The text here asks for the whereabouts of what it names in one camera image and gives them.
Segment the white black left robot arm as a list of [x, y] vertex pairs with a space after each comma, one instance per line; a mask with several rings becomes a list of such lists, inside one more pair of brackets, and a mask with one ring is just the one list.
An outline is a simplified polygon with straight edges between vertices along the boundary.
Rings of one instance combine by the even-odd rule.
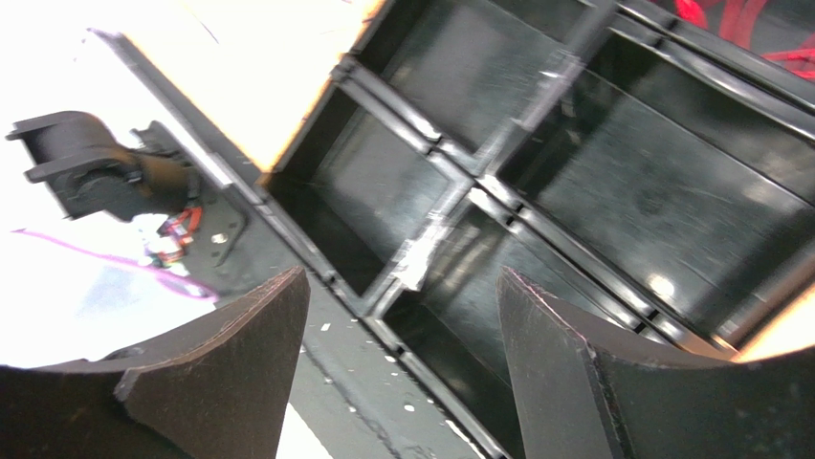
[[27, 180], [46, 184], [72, 219], [181, 213], [202, 188], [190, 156], [155, 120], [133, 133], [138, 148], [119, 143], [90, 113], [61, 111], [17, 121], [6, 138], [21, 141], [33, 159]]

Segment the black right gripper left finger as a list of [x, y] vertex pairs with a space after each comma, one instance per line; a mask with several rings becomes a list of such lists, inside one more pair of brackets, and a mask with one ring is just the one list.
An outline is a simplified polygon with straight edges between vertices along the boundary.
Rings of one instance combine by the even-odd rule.
[[5, 458], [272, 458], [308, 316], [297, 266], [99, 361], [1, 369]]

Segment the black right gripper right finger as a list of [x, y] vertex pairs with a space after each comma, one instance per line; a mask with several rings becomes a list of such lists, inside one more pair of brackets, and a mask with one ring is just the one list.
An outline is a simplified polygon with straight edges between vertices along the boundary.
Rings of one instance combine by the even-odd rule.
[[530, 458], [810, 458], [814, 351], [735, 363], [624, 330], [502, 268], [499, 324]]

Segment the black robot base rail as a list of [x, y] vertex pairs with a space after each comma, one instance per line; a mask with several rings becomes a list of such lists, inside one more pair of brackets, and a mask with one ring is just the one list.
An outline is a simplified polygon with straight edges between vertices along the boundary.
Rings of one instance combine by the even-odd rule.
[[191, 360], [131, 379], [129, 405], [189, 434], [195, 458], [478, 458], [436, 396], [301, 264], [264, 214], [258, 167], [125, 35], [94, 37], [159, 101], [169, 133], [247, 218], [223, 264], [190, 269], [231, 302], [194, 322], [213, 341]]

